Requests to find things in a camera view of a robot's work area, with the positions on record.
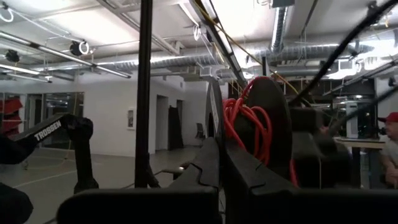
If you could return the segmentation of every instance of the desk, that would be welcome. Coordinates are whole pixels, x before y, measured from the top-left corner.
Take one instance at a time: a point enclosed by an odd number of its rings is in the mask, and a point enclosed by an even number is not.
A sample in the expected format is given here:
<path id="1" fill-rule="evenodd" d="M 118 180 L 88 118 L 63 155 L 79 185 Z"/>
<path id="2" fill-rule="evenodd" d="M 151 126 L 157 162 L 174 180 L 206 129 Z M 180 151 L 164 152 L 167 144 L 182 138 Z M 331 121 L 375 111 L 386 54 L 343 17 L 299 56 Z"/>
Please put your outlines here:
<path id="1" fill-rule="evenodd" d="M 351 184 L 353 187 L 361 187 L 361 148 L 374 149 L 379 151 L 384 148 L 385 142 L 378 139 L 353 139 L 353 138 L 335 138 L 336 142 L 352 148 L 353 167 Z"/>

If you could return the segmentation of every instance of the red cap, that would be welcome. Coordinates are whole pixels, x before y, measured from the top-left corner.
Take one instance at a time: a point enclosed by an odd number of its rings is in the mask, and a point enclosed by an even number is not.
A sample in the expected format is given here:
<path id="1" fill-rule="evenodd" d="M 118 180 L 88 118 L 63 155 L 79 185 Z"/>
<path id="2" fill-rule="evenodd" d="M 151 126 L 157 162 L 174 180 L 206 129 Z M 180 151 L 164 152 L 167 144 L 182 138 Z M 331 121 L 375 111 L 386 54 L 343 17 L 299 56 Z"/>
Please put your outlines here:
<path id="1" fill-rule="evenodd" d="M 398 112 L 390 113 L 386 118 L 378 118 L 381 122 L 398 122 Z"/>

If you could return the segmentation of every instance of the doorway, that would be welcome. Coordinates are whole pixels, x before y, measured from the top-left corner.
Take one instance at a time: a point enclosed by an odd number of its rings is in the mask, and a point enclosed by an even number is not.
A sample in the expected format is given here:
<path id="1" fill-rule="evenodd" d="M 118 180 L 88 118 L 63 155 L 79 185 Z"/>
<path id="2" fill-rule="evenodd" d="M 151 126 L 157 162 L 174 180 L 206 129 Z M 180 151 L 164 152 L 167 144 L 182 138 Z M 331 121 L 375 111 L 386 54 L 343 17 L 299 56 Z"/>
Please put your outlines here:
<path id="1" fill-rule="evenodd" d="M 156 98 L 156 137 L 155 150 L 167 149 L 169 145 L 169 98 L 157 95 Z"/>
<path id="2" fill-rule="evenodd" d="M 180 117 L 180 128 L 182 128 L 182 100 L 177 100 L 178 116 Z"/>

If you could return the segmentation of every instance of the ceiling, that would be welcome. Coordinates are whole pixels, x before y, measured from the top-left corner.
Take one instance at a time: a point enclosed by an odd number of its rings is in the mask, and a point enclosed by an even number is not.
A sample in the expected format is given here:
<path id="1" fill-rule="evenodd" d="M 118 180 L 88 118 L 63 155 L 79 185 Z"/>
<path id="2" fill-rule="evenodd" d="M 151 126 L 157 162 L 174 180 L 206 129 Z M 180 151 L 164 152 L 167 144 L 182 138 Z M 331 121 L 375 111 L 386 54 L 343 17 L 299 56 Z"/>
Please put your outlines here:
<path id="1" fill-rule="evenodd" d="M 94 51 L 92 54 L 80 57 L 85 60 L 100 60 L 107 57 L 115 59 L 123 55 L 127 55 L 123 58 L 124 60 L 137 59 L 132 55 L 138 53 L 139 32 L 137 27 L 126 22 L 126 18 L 139 24 L 139 0 L 5 0 L 5 2 L 10 8 L 31 21 L 26 21 L 14 13 L 12 22 L 0 20 L 1 31 L 69 55 L 68 49 L 72 39 L 87 41 L 90 49 Z M 270 8 L 267 1 L 211 0 L 211 2 L 224 30 L 243 46 L 271 40 L 275 9 Z M 314 0 L 295 0 L 295 6 L 288 9 L 284 41 L 330 44 L 333 37 L 333 43 L 338 44 L 338 41 L 366 16 L 367 4 L 370 1 L 319 0 L 304 29 L 313 2 Z M 9 13 L 3 9 L 0 9 L 0 13 L 5 18 L 9 16 Z M 206 49 L 205 46 L 208 47 L 209 52 L 212 52 L 205 38 L 195 40 L 193 35 L 195 24 L 201 24 L 201 21 L 189 0 L 154 0 L 152 32 L 154 39 L 161 41 L 160 43 L 152 42 L 152 51 L 156 52 L 153 53 L 152 59 L 163 60 L 166 56 L 184 59 L 184 56 L 188 54 Z M 394 8 L 388 17 L 388 26 L 395 28 L 396 25 L 398 25 L 398 13 Z M 171 51 L 177 48 L 182 50 L 180 55 L 172 55 L 170 51 L 164 49 L 164 46 L 172 48 Z M 258 44 L 256 48 L 268 50 L 269 45 Z M 45 63 L 67 61 L 0 39 L 0 56 L 4 56 L 9 49 L 18 51 L 22 56 L 19 64 L 22 67 L 40 66 L 44 64 L 44 60 Z M 171 63 L 172 68 L 167 72 L 175 72 L 178 70 L 176 66 L 191 65 L 193 62 L 193 59 L 190 59 L 189 63 Z M 0 59 L 0 63 L 8 62 L 3 58 Z M 137 61 L 129 63 L 127 68 L 136 69 Z"/>

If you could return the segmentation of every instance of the glass wall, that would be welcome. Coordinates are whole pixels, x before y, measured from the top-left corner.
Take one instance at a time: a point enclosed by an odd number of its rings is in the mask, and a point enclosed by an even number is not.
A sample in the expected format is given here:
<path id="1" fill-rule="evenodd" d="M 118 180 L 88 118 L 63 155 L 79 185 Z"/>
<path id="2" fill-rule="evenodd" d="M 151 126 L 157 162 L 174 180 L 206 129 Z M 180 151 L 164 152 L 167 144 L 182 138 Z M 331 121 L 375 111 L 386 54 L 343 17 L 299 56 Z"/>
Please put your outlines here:
<path id="1" fill-rule="evenodd" d="M 57 113 L 70 113 L 76 116 L 83 116 L 84 93 L 47 93 L 34 94 L 35 107 L 31 108 L 30 119 L 37 124 L 38 120 L 43 121 L 51 118 Z M 74 149 L 69 141 L 67 132 L 60 128 L 42 142 L 41 147 L 55 149 Z"/>

